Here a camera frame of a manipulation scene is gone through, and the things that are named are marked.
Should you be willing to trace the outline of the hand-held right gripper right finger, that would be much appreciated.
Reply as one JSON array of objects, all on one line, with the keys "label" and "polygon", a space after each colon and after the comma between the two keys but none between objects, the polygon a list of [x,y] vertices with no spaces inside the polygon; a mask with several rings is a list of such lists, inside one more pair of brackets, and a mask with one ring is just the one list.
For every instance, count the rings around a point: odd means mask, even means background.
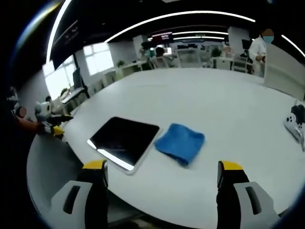
[{"label": "hand-held right gripper right finger", "polygon": [[279,220],[273,199],[235,162],[218,162],[217,191],[218,229],[270,229]]}]

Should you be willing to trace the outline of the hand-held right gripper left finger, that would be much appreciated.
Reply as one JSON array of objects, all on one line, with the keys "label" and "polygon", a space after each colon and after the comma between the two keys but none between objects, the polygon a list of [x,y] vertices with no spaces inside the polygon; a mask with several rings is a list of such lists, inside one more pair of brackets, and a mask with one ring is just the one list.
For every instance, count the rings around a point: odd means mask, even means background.
[{"label": "hand-held right gripper left finger", "polygon": [[108,208],[107,160],[94,160],[53,196],[49,225],[52,229],[107,229]]}]

